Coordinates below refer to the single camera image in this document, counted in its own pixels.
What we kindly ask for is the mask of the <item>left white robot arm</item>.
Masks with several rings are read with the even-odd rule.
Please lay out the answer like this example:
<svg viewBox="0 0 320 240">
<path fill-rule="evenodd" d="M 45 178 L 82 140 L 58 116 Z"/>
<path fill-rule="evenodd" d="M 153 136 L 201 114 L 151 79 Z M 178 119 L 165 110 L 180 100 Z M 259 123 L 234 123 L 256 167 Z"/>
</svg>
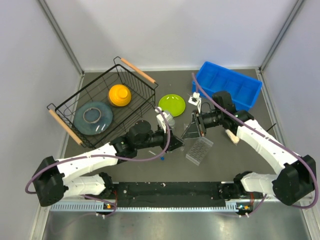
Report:
<svg viewBox="0 0 320 240">
<path fill-rule="evenodd" d="M 174 135 L 170 127 L 159 126 L 152 131 L 148 121 L 140 120 L 124 135 L 94 150 L 71 158 L 55 160 L 53 156 L 46 157 L 31 182 L 42 207 L 80 195 L 106 199 L 114 191 L 110 176 L 103 172 L 88 176 L 89 173 L 126 161 L 136 161 L 141 149 L 160 147 L 162 153 L 167 153 L 183 146 L 183 141 Z"/>
</svg>

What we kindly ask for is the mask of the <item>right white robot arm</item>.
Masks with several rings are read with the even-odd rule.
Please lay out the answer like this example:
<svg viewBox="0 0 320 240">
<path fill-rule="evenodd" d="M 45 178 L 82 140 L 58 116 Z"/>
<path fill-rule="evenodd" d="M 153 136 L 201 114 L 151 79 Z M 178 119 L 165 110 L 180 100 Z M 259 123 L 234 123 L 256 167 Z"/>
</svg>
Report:
<svg viewBox="0 0 320 240">
<path fill-rule="evenodd" d="M 292 206 L 316 190 L 316 162 L 306 155 L 290 153 L 272 135 L 268 134 L 246 110 L 237 111 L 227 91 L 213 94 L 213 110 L 202 113 L 195 110 L 182 139 L 204 137 L 207 129 L 222 126 L 234 144 L 244 141 L 273 169 L 274 174 L 245 171 L 233 179 L 233 192 L 245 198 L 251 192 L 275 196 L 283 204 Z"/>
</svg>

